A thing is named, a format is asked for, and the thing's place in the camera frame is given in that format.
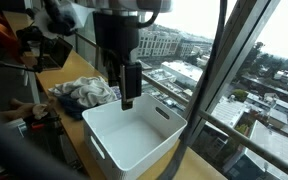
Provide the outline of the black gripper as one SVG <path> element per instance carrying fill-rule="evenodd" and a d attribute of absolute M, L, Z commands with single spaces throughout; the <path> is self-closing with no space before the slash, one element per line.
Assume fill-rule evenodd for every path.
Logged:
<path fill-rule="evenodd" d="M 119 62 L 115 53 L 120 56 L 122 109 L 133 107 L 133 101 L 141 95 L 142 66 L 139 62 L 131 62 L 131 51 L 139 44 L 139 30 L 134 27 L 137 16 L 109 15 L 101 12 L 93 13 L 96 44 L 104 53 L 104 65 L 108 74 L 109 86 L 119 85 Z"/>

